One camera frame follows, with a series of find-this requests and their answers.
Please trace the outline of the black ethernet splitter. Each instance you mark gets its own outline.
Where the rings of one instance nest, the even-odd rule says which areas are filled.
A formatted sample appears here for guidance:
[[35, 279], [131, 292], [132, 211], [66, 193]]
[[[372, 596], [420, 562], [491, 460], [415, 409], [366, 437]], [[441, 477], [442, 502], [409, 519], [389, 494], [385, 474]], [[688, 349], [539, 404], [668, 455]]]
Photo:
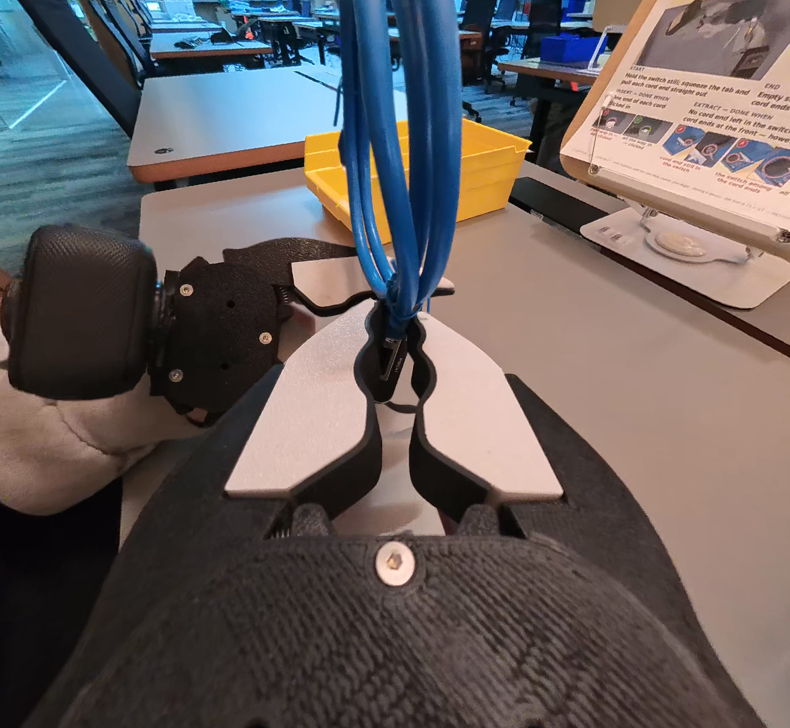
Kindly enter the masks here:
[[378, 404], [389, 402], [396, 390], [409, 353], [408, 338], [383, 338], [376, 344], [376, 358], [370, 378], [370, 390]]

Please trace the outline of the person's left forearm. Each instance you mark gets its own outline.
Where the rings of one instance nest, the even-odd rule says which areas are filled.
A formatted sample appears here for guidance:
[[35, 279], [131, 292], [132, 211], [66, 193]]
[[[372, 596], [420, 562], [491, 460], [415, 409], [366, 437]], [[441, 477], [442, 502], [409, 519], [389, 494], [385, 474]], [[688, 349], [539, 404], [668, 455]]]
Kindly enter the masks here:
[[131, 391], [87, 401], [54, 400], [12, 387], [1, 373], [1, 502], [48, 516], [93, 496], [159, 444], [203, 429], [150, 395], [144, 376]]

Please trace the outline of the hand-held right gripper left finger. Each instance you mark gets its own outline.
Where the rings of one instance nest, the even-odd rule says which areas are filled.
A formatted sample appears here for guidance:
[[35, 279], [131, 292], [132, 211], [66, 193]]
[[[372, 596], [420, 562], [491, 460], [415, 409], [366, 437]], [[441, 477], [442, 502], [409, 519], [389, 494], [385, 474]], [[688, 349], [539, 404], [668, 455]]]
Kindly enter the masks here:
[[308, 338], [285, 362], [224, 491], [294, 499], [362, 442], [368, 399], [354, 367], [374, 302], [361, 302]]

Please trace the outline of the grey table with wooden edge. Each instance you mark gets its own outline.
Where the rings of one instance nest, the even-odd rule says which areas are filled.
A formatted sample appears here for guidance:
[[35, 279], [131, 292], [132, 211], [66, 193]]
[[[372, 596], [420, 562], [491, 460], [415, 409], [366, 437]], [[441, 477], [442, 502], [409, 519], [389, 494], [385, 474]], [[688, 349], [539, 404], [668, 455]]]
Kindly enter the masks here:
[[340, 130], [339, 85], [311, 65], [151, 79], [127, 167], [157, 184], [303, 161], [307, 137]]

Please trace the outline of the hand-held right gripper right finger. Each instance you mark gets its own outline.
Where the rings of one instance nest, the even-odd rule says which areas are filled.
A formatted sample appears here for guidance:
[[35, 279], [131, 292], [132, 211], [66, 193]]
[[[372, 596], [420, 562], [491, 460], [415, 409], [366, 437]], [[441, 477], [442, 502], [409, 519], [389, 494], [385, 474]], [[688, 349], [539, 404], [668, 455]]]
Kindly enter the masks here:
[[409, 331], [418, 403], [409, 473], [427, 501], [551, 501], [563, 489], [507, 375], [420, 312]]

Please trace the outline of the white stand base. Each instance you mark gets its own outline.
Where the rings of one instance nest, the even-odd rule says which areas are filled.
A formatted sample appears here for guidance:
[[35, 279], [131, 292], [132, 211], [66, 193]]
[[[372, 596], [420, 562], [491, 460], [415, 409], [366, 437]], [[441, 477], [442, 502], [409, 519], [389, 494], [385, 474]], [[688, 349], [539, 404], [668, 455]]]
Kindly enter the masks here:
[[655, 211], [627, 207], [580, 233], [609, 255], [728, 308], [757, 308], [789, 282], [788, 261]]

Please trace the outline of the clear acrylic sign holder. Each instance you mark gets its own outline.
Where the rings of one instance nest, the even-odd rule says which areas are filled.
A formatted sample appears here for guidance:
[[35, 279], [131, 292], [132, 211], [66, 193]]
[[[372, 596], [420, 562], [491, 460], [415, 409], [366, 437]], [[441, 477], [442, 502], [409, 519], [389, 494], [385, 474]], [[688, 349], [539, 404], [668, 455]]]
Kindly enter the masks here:
[[593, 71], [598, 68], [599, 59], [607, 48], [607, 42], [609, 37], [613, 35], [622, 36], [625, 33], [626, 29], [627, 26], [624, 24], [610, 24], [603, 29], [599, 37], [599, 40], [597, 42], [597, 45], [589, 58], [587, 64], [588, 71]]

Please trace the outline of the yellow plastic bin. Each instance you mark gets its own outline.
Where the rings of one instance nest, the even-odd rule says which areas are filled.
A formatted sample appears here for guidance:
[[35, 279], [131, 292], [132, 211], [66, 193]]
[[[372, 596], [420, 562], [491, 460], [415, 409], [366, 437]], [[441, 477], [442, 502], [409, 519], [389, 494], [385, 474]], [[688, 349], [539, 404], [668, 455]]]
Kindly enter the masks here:
[[[481, 123], [462, 120], [460, 196], [457, 221], [503, 209], [531, 143]], [[338, 149], [340, 131], [305, 138], [307, 187], [327, 213], [351, 228], [345, 168]]]

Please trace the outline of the blue plastic bin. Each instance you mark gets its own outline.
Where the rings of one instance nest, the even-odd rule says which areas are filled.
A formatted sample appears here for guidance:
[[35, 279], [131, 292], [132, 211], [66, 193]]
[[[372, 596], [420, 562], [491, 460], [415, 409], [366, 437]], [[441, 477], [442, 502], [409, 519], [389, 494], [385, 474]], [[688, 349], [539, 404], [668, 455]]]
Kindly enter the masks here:
[[570, 32], [548, 35], [540, 43], [539, 58], [547, 63], [589, 65], [605, 47], [606, 41], [606, 37], [601, 42], [601, 37], [582, 37]]

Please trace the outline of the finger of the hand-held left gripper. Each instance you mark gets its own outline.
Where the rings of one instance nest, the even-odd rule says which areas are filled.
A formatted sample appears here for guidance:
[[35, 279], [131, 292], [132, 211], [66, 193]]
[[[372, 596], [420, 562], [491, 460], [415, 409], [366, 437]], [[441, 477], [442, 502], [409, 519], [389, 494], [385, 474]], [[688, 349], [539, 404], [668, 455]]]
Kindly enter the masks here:
[[290, 268], [293, 292], [316, 316], [340, 316], [378, 299], [357, 256], [294, 261]]

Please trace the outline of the black office chair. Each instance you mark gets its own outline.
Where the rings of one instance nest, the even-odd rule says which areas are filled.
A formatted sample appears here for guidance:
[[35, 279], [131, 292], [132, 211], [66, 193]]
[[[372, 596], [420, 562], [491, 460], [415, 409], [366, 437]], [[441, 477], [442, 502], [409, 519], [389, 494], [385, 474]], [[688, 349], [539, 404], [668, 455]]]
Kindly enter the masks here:
[[84, 83], [128, 137], [134, 127], [142, 92], [107, 56], [75, 15], [67, 0], [17, 0], [45, 41]]

